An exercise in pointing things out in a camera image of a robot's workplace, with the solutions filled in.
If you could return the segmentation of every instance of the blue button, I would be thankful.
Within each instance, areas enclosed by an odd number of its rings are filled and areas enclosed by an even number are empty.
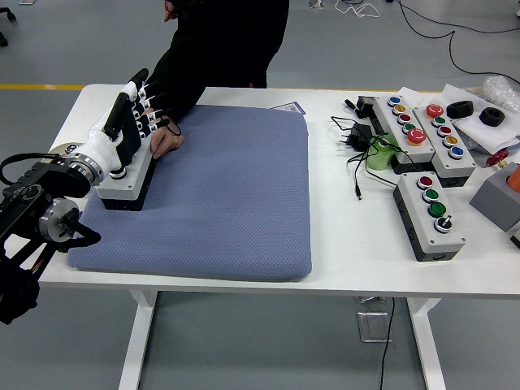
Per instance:
[[[454,147],[452,148],[452,153],[456,154],[457,156],[462,156],[464,154],[464,150],[461,148]]]
[[[388,99],[389,106],[395,106],[396,104],[399,104],[399,103],[401,103],[401,100],[397,96],[392,96]]]

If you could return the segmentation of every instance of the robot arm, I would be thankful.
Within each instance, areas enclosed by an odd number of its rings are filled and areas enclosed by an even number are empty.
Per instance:
[[[11,323],[37,305],[38,280],[56,250],[67,251],[101,240],[98,233],[80,223],[77,204],[66,197],[84,197],[107,177],[121,176],[132,165],[134,154],[141,146],[144,148],[144,139],[162,126],[161,122],[151,123],[154,115],[142,115],[151,102],[160,106],[161,101],[160,94],[147,96],[151,89],[157,88],[145,85],[147,77],[146,69],[137,73],[123,87],[109,113],[91,128],[88,140],[71,153],[53,155],[51,162],[35,163],[15,183],[5,179],[2,169],[21,158],[9,158],[0,165],[0,180],[9,186],[3,190],[0,203],[0,321],[3,323]],[[75,233],[81,237],[73,238]],[[5,244],[11,235],[23,237],[28,243],[9,258]],[[21,268],[41,246],[44,247],[34,265],[27,270]]]

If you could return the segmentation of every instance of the foam pad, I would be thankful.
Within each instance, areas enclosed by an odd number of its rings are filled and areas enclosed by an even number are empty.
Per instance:
[[[158,161],[142,211],[106,210],[92,192],[81,222],[102,240],[71,249],[69,265],[232,280],[308,275],[303,116],[196,106],[180,126],[186,141]]]

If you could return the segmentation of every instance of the yellow floor line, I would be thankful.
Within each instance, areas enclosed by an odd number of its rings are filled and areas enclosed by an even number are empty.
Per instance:
[[[81,91],[84,85],[67,84],[0,84],[0,89],[24,91]]]

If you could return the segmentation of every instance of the table leg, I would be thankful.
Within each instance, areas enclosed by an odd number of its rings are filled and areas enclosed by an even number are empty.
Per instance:
[[[128,342],[127,357],[124,360],[119,390],[137,390],[139,388],[146,343],[157,298],[157,291],[131,290],[130,293],[137,302],[137,312]]]
[[[407,301],[426,387],[428,390],[446,390],[428,318],[428,312],[440,302],[440,299],[407,298]]]

